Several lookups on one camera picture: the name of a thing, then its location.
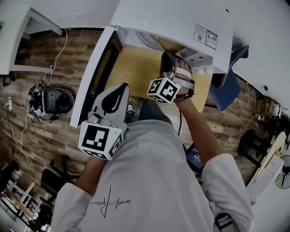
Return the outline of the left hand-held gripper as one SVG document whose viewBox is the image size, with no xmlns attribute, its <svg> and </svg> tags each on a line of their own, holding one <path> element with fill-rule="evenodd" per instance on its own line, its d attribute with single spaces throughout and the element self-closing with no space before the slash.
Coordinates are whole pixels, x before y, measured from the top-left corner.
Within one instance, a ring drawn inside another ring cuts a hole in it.
<svg viewBox="0 0 290 232">
<path fill-rule="evenodd" d="M 78 148 L 89 156 L 112 160 L 125 139 L 124 123 L 130 87 L 117 84 L 99 94 L 87 121 L 81 124 Z"/>
</svg>

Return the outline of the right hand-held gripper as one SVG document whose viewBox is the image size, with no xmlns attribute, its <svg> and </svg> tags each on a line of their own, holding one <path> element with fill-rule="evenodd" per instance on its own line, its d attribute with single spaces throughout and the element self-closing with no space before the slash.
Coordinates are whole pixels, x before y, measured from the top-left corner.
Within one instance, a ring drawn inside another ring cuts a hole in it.
<svg viewBox="0 0 290 232">
<path fill-rule="evenodd" d="M 161 56 L 160 74 L 157 79 L 151 80 L 147 95 L 159 103 L 172 103 L 179 92 L 181 85 L 174 81 L 176 75 L 176 58 L 170 52 Z"/>
</svg>

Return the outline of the cardboard box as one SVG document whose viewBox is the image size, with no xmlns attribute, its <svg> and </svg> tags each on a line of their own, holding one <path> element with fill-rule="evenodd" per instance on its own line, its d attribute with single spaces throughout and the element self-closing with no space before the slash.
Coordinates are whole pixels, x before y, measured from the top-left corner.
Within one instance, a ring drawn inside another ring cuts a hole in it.
<svg viewBox="0 0 290 232">
<path fill-rule="evenodd" d="M 176 42 L 164 38 L 159 38 L 153 35 L 151 37 L 163 53 L 170 52 L 176 54 L 185 48 L 185 46 L 181 44 L 178 44 Z"/>
</svg>

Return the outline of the white microwave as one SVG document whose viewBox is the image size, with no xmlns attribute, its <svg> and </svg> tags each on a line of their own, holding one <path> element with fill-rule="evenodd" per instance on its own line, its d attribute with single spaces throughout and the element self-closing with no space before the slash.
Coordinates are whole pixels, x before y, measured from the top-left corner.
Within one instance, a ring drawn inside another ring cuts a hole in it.
<svg viewBox="0 0 290 232">
<path fill-rule="evenodd" d="M 131 32 L 143 32 L 185 46 L 177 54 L 191 65 L 193 73 L 226 73 L 233 37 L 230 17 L 224 3 L 218 0 L 120 0 L 88 61 L 70 125 L 76 128 L 87 119 L 125 46 L 156 51 L 135 43 Z"/>
</svg>

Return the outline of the person's left forearm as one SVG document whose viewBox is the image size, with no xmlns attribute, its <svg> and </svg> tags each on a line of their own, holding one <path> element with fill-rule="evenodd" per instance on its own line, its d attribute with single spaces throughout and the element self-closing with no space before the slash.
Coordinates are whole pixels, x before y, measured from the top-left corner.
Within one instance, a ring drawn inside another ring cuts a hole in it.
<svg viewBox="0 0 290 232">
<path fill-rule="evenodd" d="M 91 157 L 76 181 L 76 186 L 94 196 L 106 160 Z"/>
</svg>

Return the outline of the person's right hand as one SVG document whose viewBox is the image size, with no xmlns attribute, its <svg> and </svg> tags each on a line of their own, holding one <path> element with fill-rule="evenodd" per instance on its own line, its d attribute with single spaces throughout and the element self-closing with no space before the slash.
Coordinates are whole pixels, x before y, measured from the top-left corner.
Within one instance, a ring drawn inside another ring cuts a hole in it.
<svg viewBox="0 0 290 232">
<path fill-rule="evenodd" d="M 174 99 L 174 102 L 181 102 L 185 99 L 191 98 L 194 95 L 195 82 L 192 78 L 191 66 L 181 57 L 175 55 L 176 68 L 173 82 L 180 85 L 180 89 Z"/>
</svg>

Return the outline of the person's left shoe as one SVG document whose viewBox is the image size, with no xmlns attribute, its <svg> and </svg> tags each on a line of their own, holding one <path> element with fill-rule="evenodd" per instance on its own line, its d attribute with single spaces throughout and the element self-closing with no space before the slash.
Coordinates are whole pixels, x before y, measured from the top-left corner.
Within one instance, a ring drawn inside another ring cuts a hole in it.
<svg viewBox="0 0 290 232">
<path fill-rule="evenodd" d="M 127 106 L 127 114 L 135 117 L 135 113 L 136 113 L 136 107 L 135 104 L 133 102 L 128 102 L 128 106 Z"/>
</svg>

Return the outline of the small yellow wooden table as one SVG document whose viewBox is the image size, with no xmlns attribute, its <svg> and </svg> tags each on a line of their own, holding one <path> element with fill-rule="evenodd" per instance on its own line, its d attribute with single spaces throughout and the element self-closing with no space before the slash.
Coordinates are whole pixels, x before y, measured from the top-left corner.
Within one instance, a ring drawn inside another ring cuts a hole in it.
<svg viewBox="0 0 290 232">
<path fill-rule="evenodd" d="M 105 89 L 114 85 L 128 83 L 130 94 L 135 97 L 152 99 L 147 95 L 151 80 L 160 75 L 161 53 L 145 48 L 125 46 L 115 63 Z M 212 75 L 193 73 L 195 81 L 194 96 L 191 98 L 198 112 L 206 104 Z"/>
</svg>

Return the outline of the person's gray shirt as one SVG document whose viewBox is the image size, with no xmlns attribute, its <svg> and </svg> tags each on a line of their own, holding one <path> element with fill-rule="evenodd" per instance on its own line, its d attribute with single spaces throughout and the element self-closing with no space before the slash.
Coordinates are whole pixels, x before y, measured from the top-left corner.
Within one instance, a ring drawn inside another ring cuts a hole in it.
<svg viewBox="0 0 290 232">
<path fill-rule="evenodd" d="M 93 196 L 73 184 L 61 188 L 51 232 L 216 232 L 219 213 L 229 214 L 240 232 L 251 230 L 250 198 L 230 154 L 210 159 L 199 184 L 171 124 L 128 127 Z"/>
</svg>

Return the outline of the tablet with blue screen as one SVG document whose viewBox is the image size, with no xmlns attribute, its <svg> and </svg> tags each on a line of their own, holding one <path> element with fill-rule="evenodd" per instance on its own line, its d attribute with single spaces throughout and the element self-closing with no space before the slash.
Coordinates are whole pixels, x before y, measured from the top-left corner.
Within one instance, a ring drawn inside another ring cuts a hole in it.
<svg viewBox="0 0 290 232">
<path fill-rule="evenodd" d="M 202 170 L 204 168 L 204 164 L 201 161 L 201 158 L 199 156 L 199 152 L 196 149 L 196 146 L 194 143 L 186 150 L 186 161 L 191 168 L 191 170 L 196 174 L 199 175 L 202 173 Z"/>
</svg>

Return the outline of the round table with black base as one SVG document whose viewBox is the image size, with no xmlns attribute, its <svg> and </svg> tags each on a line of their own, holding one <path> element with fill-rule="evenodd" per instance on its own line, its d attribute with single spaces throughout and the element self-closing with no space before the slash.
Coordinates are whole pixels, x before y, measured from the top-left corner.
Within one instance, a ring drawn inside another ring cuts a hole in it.
<svg viewBox="0 0 290 232">
<path fill-rule="evenodd" d="M 284 131 L 282 131 L 272 143 L 267 142 L 266 140 L 256 136 L 254 130 L 252 129 L 248 130 L 242 136 L 237 150 L 238 154 L 239 156 L 247 158 L 251 163 L 256 166 L 250 178 L 246 182 L 246 186 L 250 183 L 255 182 L 258 179 L 263 169 L 268 165 L 276 151 L 283 150 L 285 140 L 286 134 Z M 256 154 L 261 155 L 259 161 L 257 161 L 249 154 L 252 149 L 256 151 Z"/>
</svg>

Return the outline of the white router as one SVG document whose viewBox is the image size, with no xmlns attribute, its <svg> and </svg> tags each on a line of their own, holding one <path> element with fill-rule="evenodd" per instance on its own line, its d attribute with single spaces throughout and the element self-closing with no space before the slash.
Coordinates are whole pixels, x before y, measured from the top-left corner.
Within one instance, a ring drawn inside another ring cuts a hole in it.
<svg viewBox="0 0 290 232">
<path fill-rule="evenodd" d="M 275 109 L 274 109 L 274 115 L 280 118 L 282 115 L 283 109 L 284 108 L 281 105 L 276 104 Z"/>
</svg>

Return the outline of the white and wood furniture frames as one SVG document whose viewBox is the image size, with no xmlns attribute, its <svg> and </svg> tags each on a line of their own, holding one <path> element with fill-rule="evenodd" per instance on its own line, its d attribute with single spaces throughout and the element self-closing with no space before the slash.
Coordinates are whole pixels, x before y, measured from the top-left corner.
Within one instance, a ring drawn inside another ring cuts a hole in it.
<svg viewBox="0 0 290 232">
<path fill-rule="evenodd" d="M 31 197 L 28 202 L 26 202 L 25 199 L 29 197 L 29 193 L 34 187 L 35 182 L 32 181 L 29 187 L 21 192 L 21 197 L 17 197 L 15 193 L 12 192 L 12 189 L 17 185 L 17 179 L 15 179 L 15 176 L 20 176 L 20 174 L 21 170 L 15 160 L 0 169 L 0 194 L 4 192 L 14 201 L 19 210 L 23 212 L 28 219 L 34 220 L 40 204 L 38 204 L 33 197 Z"/>
</svg>

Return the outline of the large white box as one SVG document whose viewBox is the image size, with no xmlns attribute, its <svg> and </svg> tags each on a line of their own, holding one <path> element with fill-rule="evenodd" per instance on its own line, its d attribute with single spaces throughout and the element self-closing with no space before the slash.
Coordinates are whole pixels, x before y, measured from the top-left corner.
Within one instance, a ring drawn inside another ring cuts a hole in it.
<svg viewBox="0 0 290 232">
<path fill-rule="evenodd" d="M 256 178 L 254 183 L 247 186 L 251 204 L 255 204 L 257 199 L 266 191 L 266 189 L 273 185 L 282 171 L 283 164 L 284 160 L 281 157 L 274 155 L 261 174 Z"/>
</svg>

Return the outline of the black standing fan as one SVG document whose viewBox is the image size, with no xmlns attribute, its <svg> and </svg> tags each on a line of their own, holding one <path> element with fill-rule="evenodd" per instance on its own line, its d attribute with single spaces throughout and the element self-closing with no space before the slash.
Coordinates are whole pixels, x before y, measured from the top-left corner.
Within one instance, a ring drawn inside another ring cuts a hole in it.
<svg viewBox="0 0 290 232">
<path fill-rule="evenodd" d="M 284 164 L 281 173 L 275 179 L 275 184 L 280 189 L 288 189 L 290 188 L 290 155 L 283 155 L 280 158 L 284 161 Z"/>
</svg>

